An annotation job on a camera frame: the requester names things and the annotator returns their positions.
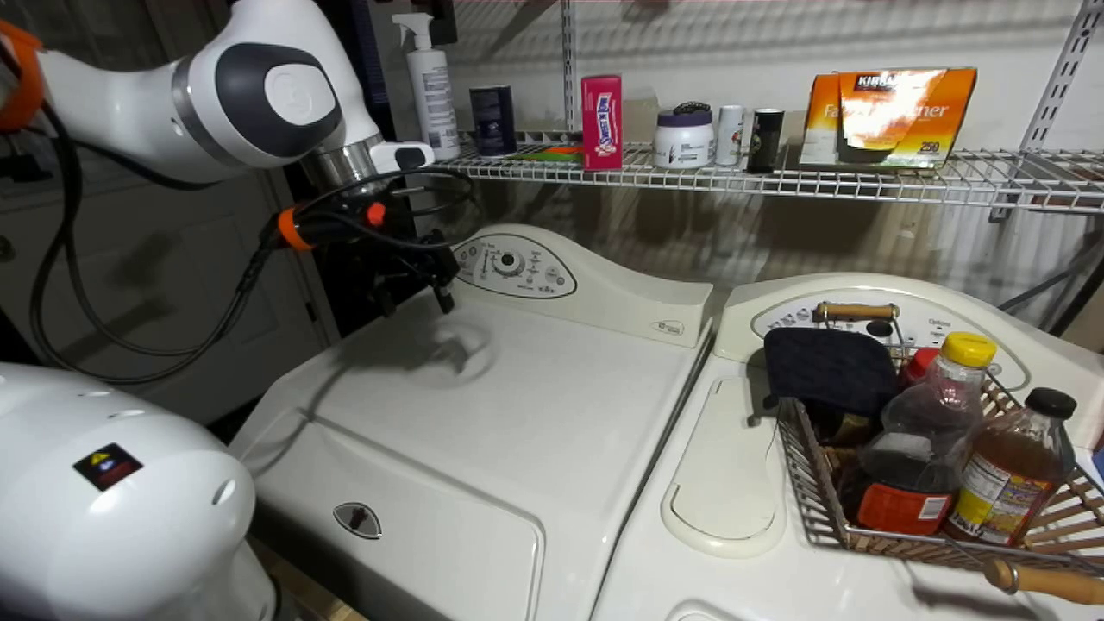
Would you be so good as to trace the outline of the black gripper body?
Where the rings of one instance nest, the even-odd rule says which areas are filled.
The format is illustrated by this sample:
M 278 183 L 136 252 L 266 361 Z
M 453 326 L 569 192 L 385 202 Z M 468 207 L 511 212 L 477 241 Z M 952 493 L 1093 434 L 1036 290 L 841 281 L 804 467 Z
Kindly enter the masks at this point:
M 416 228 L 415 186 L 385 186 L 359 197 L 326 197 L 309 212 L 312 259 L 339 320 L 393 313 L 457 274 L 436 228 Z

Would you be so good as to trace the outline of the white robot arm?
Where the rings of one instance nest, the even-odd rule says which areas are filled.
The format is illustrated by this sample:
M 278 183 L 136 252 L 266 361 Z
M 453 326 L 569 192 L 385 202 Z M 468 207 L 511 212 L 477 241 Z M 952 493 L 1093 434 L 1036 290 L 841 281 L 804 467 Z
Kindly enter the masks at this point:
M 50 115 L 179 183 L 309 160 L 349 192 L 433 165 L 430 145 L 379 134 L 312 0 L 234 0 L 221 35 L 159 71 L 97 71 L 18 27 L 3 49 L 10 130 Z M 203 425 L 73 371 L 3 371 L 3 621 L 274 621 L 252 514 L 247 470 Z

